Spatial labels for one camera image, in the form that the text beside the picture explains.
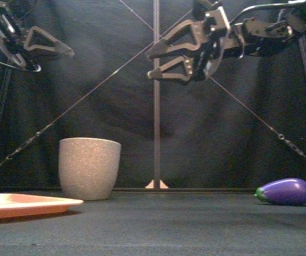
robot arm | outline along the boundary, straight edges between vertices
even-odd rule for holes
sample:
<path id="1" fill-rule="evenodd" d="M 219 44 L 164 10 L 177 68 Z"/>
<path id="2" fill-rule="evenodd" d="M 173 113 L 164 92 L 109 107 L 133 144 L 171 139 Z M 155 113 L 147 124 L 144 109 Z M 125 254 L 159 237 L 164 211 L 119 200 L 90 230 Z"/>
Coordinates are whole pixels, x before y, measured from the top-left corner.
<path id="1" fill-rule="evenodd" d="M 272 9 L 280 11 L 276 23 L 255 18 L 237 23 L 251 11 Z M 148 72 L 149 79 L 205 80 L 224 58 L 272 56 L 306 34 L 306 0 L 251 6 L 232 21 L 228 21 L 220 1 L 193 0 L 192 15 L 196 21 L 183 21 L 147 52 L 149 59 L 177 56 Z"/>
<path id="2" fill-rule="evenodd" d="M 41 54 L 73 56 L 73 50 L 45 30 L 22 27 L 10 8 L 10 1 L 0 0 L 0 50 L 20 70 L 37 72 L 34 57 Z"/>

gray cup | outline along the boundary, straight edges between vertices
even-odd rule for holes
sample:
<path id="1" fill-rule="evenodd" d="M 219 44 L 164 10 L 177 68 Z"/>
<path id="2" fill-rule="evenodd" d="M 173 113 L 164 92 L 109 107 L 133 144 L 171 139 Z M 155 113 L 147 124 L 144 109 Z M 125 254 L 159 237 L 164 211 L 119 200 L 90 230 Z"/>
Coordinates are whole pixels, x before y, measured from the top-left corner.
<path id="1" fill-rule="evenodd" d="M 66 197 L 81 200 L 108 199 L 113 190 L 121 144 L 97 138 L 60 141 L 58 177 Z"/>

purple eggplant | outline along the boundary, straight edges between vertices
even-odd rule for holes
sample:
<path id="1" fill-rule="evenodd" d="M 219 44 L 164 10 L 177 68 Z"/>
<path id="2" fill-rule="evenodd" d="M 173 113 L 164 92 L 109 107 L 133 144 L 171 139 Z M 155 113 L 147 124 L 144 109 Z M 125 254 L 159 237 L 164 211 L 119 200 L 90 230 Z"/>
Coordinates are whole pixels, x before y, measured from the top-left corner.
<path id="1" fill-rule="evenodd" d="M 255 197 L 271 204 L 304 205 L 306 181 L 296 178 L 273 181 L 257 188 Z"/>

orange tray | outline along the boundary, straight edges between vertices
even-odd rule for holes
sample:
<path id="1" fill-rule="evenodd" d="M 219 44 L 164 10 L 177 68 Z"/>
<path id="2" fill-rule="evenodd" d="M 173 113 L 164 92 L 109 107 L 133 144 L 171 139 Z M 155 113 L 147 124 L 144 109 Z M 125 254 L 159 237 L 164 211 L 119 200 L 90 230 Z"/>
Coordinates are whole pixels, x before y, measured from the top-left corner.
<path id="1" fill-rule="evenodd" d="M 0 219 L 66 212 L 82 200 L 0 193 Z"/>

black fabric backdrop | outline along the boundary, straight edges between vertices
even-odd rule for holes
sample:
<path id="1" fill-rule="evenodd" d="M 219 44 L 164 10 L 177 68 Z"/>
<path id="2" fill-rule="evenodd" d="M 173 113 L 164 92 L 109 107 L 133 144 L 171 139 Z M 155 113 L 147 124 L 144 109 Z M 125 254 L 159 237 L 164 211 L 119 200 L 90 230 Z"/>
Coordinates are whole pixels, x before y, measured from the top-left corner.
<path id="1" fill-rule="evenodd" d="M 243 8 L 271 2 L 223 4 L 232 19 Z M 140 188 L 153 179 L 153 81 L 147 79 L 153 63 L 137 55 L 153 41 L 153 31 L 124 4 L 152 26 L 152 0 L 40 0 L 25 20 L 76 55 L 41 58 L 41 73 L 12 72 L 0 113 L 0 161 L 98 88 L 1 167 L 0 185 L 58 186 L 58 141 L 80 136 L 121 143 L 116 187 Z M 192 1 L 161 0 L 160 5 L 163 33 L 191 10 Z M 276 19 L 276 13 L 255 16 Z M 269 58 L 224 60 L 213 79 L 306 152 L 299 45 Z M 187 86 L 163 81 L 160 88 L 161 179 L 169 187 L 253 188 L 285 177 L 306 179 L 306 162 L 212 80 Z"/>

